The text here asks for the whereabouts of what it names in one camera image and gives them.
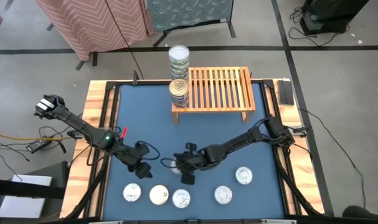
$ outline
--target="black speaker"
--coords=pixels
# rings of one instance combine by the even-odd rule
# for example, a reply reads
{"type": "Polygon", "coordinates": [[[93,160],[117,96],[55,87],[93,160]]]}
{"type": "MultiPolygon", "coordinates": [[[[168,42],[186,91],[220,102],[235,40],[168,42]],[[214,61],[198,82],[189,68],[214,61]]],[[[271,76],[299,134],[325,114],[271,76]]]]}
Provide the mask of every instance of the black speaker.
{"type": "Polygon", "coordinates": [[[301,27],[306,35],[345,32],[369,0],[306,0],[301,27]]]}

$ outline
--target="blue table surface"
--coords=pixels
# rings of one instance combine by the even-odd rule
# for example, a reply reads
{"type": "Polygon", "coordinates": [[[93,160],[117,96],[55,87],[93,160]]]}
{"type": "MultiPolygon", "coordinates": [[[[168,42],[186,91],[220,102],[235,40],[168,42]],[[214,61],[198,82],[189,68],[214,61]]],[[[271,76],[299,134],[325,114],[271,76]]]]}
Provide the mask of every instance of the blue table surface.
{"type": "MultiPolygon", "coordinates": [[[[252,84],[256,111],[247,124],[240,113],[180,114],[179,124],[174,125],[171,99],[167,85],[130,86],[121,89],[117,125],[127,127],[124,143],[133,146],[136,141],[146,141],[161,152],[161,158],[172,158],[185,150],[186,142],[197,144],[197,149],[210,144],[226,142],[246,132],[265,117],[259,84],[252,84]]],[[[151,151],[147,157],[154,157],[151,151]]],[[[184,185],[181,176],[163,167],[159,160],[147,161],[152,179],[138,179],[126,166],[112,157],[106,188],[104,220],[185,220],[185,219],[250,219],[283,218],[280,189],[273,161],[272,148],[266,143],[251,144],[231,155],[215,169],[195,171],[196,184],[184,185]],[[253,173],[248,185],[240,185],[235,171],[247,166],[253,173]],[[141,197],[127,202],[122,195],[129,183],[141,187],[141,197]],[[149,192],[155,185],[165,185],[169,199],[164,205],[154,205],[149,192]],[[214,191],[220,185],[228,186],[233,198],[227,205],[215,201],[214,191]],[[191,195],[187,208],[176,208],[171,200],[177,189],[186,189],[191,195]]]]}

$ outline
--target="white lid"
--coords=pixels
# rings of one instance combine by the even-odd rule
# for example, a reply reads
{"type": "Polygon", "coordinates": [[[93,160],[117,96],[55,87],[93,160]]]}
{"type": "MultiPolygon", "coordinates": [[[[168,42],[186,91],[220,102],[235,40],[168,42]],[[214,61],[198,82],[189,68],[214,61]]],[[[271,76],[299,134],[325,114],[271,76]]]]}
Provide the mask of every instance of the white lid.
{"type": "Polygon", "coordinates": [[[236,170],[236,179],[240,184],[249,184],[252,180],[252,172],[247,167],[239,167],[236,170]]]}
{"type": "Polygon", "coordinates": [[[128,184],[123,191],[123,195],[125,200],[129,202],[135,202],[140,198],[141,195],[141,189],[139,185],[132,183],[128,184]]]}
{"type": "Polygon", "coordinates": [[[172,196],[174,205],[178,208],[186,208],[190,204],[190,194],[188,191],[179,189],[172,196]]]}
{"type": "Polygon", "coordinates": [[[150,201],[155,205],[162,205],[168,200],[168,189],[163,185],[155,185],[150,190],[150,201]]]}
{"type": "Polygon", "coordinates": [[[183,45],[175,45],[169,49],[169,57],[173,60],[187,59],[189,54],[189,49],[183,45]]]}
{"type": "Polygon", "coordinates": [[[215,199],[218,203],[225,205],[232,200],[233,192],[226,186],[219,186],[215,190],[215,199]]]}

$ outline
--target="stacked can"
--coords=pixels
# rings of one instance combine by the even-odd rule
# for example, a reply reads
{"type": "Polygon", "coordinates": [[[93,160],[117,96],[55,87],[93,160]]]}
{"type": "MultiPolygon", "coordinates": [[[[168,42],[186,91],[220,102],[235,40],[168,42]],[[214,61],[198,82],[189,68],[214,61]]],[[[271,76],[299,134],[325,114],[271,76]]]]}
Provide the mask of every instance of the stacked can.
{"type": "Polygon", "coordinates": [[[172,80],[169,84],[169,93],[175,106],[183,108],[189,102],[189,85],[183,79],[172,80]]]}
{"type": "Polygon", "coordinates": [[[189,79],[189,49],[183,45],[175,45],[169,49],[172,79],[189,79]]]}

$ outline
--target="pink fabric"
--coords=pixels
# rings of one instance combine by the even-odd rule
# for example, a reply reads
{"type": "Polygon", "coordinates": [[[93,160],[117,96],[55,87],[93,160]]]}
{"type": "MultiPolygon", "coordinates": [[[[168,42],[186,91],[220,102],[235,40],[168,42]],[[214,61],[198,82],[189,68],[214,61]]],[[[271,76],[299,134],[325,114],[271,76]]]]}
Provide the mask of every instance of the pink fabric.
{"type": "MultiPolygon", "coordinates": [[[[81,60],[90,52],[126,47],[106,0],[36,0],[81,60]]],[[[126,41],[131,45],[154,33],[144,0],[107,0],[126,41]]]]}

